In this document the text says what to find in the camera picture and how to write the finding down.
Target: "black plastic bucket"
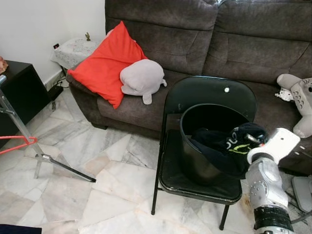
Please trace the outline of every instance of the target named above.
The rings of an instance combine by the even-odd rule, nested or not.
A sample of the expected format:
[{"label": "black plastic bucket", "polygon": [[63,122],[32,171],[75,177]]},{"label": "black plastic bucket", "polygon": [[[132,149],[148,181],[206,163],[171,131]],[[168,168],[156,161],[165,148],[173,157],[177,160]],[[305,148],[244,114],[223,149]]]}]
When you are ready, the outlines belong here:
[{"label": "black plastic bucket", "polygon": [[239,112],[222,105],[199,104],[187,109],[180,120],[183,141],[182,169],[184,174],[199,184],[210,184],[222,172],[212,165],[190,141],[199,128],[229,133],[233,128],[249,122]]}]

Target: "metal robot arm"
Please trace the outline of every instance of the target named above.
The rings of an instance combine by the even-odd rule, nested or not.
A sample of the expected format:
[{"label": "metal robot arm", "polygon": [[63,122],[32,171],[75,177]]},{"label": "metal robot arm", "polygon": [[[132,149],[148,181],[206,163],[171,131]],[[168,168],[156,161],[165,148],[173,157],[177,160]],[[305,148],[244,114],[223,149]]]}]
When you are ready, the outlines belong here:
[{"label": "metal robot arm", "polygon": [[246,179],[255,217],[256,234],[294,234],[288,215],[288,197],[282,189],[278,162],[299,143],[300,138],[278,128],[262,147],[249,151]]}]

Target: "gray stuffed animal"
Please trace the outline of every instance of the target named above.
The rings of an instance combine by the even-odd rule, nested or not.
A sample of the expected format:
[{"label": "gray stuffed animal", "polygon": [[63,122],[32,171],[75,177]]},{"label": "gray stuffed animal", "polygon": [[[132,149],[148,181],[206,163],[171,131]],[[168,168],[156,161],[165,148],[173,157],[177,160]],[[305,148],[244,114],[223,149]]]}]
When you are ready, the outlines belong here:
[{"label": "gray stuffed animal", "polygon": [[120,73],[124,94],[143,96],[145,105],[152,104],[152,94],[159,90],[161,84],[167,86],[163,79],[164,71],[155,61],[143,59],[124,68]]},{"label": "gray stuffed animal", "polygon": [[302,119],[294,126],[293,133],[301,138],[312,135],[312,78],[300,79],[290,74],[282,74],[277,83],[290,90]]}]

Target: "brown couch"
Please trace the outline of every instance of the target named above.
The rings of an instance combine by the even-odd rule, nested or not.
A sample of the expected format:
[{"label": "brown couch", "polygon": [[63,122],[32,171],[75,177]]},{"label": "brown couch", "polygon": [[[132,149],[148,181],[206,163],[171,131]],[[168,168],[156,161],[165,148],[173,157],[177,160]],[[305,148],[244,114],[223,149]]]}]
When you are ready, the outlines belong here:
[{"label": "brown couch", "polygon": [[[276,78],[290,73],[312,77],[311,0],[106,0],[106,31],[123,20],[145,55],[160,63],[168,87],[153,104],[125,96],[113,107],[71,76],[70,89],[86,118],[97,127],[112,126],[158,137],[168,90],[189,75],[235,79],[255,93],[255,122],[270,133],[292,127],[301,116],[295,104],[274,96]],[[312,137],[301,141],[312,152]],[[289,155],[280,167],[311,174],[311,159]]]}]

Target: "lace tablecloth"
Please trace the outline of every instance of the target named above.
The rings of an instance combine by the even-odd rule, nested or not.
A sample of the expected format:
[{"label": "lace tablecloth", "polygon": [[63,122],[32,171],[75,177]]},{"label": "lace tablecloth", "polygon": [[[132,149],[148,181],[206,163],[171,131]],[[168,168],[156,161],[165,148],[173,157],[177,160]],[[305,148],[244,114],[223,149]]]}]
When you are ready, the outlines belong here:
[{"label": "lace tablecloth", "polygon": [[99,40],[71,39],[53,51],[51,60],[66,69],[71,69],[90,56],[100,43]]}]

